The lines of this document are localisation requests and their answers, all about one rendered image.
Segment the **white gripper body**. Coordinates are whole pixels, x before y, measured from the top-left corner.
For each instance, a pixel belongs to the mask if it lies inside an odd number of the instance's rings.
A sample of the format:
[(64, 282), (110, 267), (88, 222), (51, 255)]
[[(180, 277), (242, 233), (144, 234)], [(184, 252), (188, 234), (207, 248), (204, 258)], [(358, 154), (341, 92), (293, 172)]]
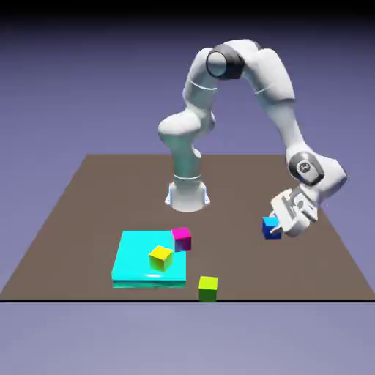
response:
[(302, 191), (288, 189), (271, 200), (271, 216), (279, 219), (282, 232), (289, 237), (303, 233), (318, 220), (317, 204)]

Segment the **small blue cube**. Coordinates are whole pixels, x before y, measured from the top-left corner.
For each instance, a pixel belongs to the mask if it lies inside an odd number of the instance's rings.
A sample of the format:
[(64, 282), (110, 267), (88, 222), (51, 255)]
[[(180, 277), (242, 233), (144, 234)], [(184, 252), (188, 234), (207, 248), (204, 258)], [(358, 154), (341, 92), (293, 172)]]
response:
[(270, 230), (276, 226), (279, 226), (279, 219), (275, 216), (267, 216), (262, 218), (262, 233), (266, 240), (280, 239), (282, 237), (282, 231), (277, 234), (271, 234)]

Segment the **small green cube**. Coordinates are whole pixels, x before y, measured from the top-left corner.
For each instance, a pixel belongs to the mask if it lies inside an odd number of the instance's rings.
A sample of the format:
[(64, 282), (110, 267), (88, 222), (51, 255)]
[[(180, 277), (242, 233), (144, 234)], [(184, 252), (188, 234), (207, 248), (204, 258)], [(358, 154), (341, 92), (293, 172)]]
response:
[(200, 302), (215, 302), (217, 300), (218, 278), (201, 276), (198, 283), (198, 300)]

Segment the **small magenta cube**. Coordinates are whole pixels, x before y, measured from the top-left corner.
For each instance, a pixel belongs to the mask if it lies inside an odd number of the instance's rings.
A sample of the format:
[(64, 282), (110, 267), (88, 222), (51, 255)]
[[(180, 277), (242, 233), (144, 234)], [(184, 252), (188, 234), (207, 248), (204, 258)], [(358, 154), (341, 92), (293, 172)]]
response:
[(192, 237), (188, 227), (174, 228), (171, 233), (174, 238), (174, 250), (176, 253), (191, 250)]

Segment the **small yellow cube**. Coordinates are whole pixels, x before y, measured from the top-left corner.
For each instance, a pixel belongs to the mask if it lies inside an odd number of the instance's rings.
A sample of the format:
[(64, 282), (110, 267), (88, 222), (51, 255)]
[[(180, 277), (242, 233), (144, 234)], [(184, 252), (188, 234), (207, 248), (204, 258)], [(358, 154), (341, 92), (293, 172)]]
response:
[(165, 272), (173, 263), (173, 251), (158, 245), (149, 254), (149, 264), (153, 270), (158, 272)]

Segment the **large cyan box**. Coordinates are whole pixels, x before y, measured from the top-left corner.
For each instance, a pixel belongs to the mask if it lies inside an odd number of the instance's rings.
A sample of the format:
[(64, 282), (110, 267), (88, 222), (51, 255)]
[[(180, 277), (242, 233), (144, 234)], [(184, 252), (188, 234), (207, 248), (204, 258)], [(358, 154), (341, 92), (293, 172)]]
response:
[(186, 284), (186, 253), (173, 252), (165, 271), (152, 268), (149, 254), (158, 245), (174, 249), (171, 231), (123, 231), (111, 272), (114, 288), (183, 288)]

